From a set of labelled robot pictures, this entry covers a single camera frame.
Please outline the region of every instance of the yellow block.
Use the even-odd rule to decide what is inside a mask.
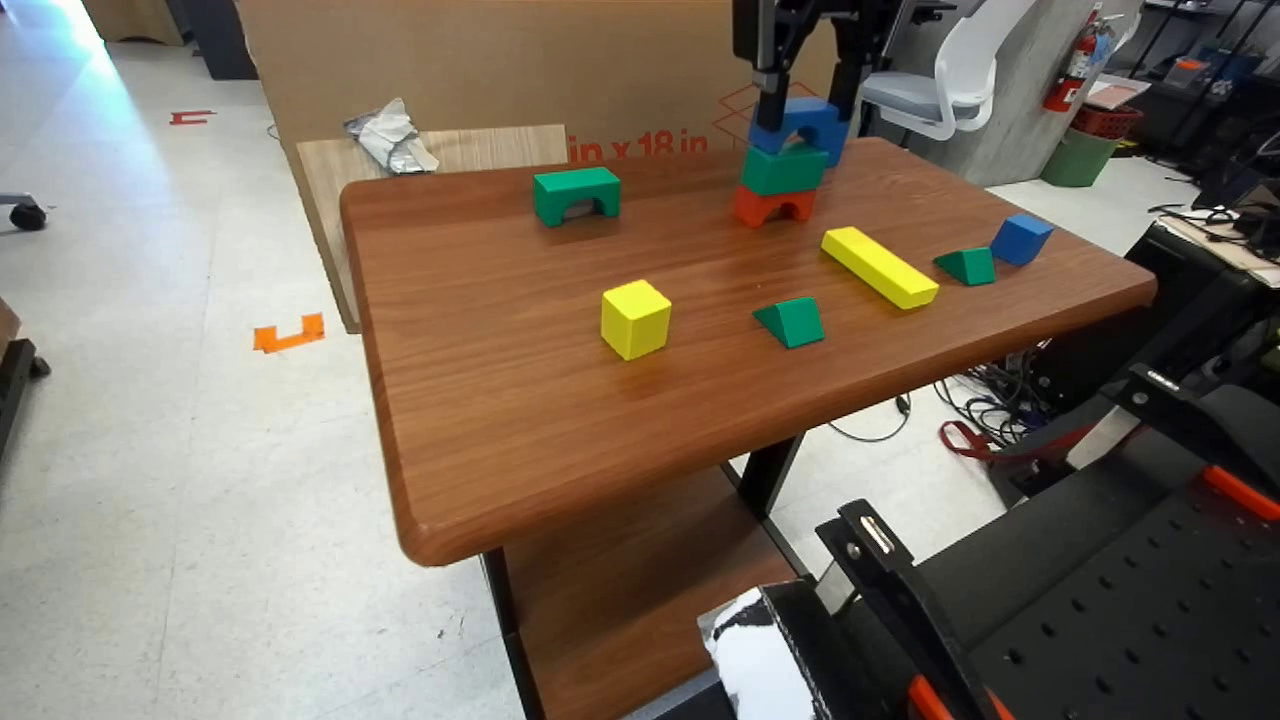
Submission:
[[[622,358],[661,352],[672,330],[672,299],[650,278],[610,288],[600,297],[600,337]]]
[[[830,227],[823,252],[905,311],[938,299],[938,278],[891,257],[860,227]]]

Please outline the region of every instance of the floor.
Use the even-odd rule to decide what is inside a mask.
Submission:
[[[520,716],[480,563],[399,554],[360,340],[345,337],[258,84],[188,46],[104,46],[82,0],[4,0],[0,187],[51,210],[0,223],[0,297],[51,362],[4,450],[4,716]],[[172,127],[172,113],[210,124]],[[1120,158],[1099,187],[1000,196],[1123,252],[1187,200]],[[330,337],[252,352],[304,311]],[[1000,511],[938,445],[810,436],[777,518],[873,495],[930,554]],[[850,417],[882,436],[891,402]]]

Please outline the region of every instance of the blue cube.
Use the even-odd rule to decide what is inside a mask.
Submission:
[[[850,124],[841,119],[838,105],[822,95],[787,95],[784,127],[777,132],[753,124],[753,148],[764,157],[779,157],[792,137],[801,137],[810,148],[830,152],[830,167],[838,167],[850,145]]]
[[[992,257],[1000,264],[1024,266],[1040,257],[1047,234],[1054,234],[1054,223],[1043,223],[1040,217],[1007,217],[1000,234],[992,240]]]

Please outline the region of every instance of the wooden table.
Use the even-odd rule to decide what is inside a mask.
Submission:
[[[615,716],[705,664],[692,614],[784,579],[760,525],[806,428],[1142,307],[1148,272],[1056,230],[1032,266],[962,288],[934,257],[987,244],[1003,200],[860,140],[813,223],[728,221],[742,157],[614,164],[622,221],[541,227],[532,171],[352,183],[365,346],[399,542],[422,563],[505,548],[505,624],[549,716]],[[856,223],[943,293],[895,311],[822,252]],[[651,278],[672,343],[622,362],[597,337],[600,293]],[[810,293],[830,340],[784,352],[760,305]]]

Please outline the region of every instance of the lower shelf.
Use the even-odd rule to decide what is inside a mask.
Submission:
[[[505,548],[545,716],[625,716],[709,667],[698,614],[796,579],[720,469]]]

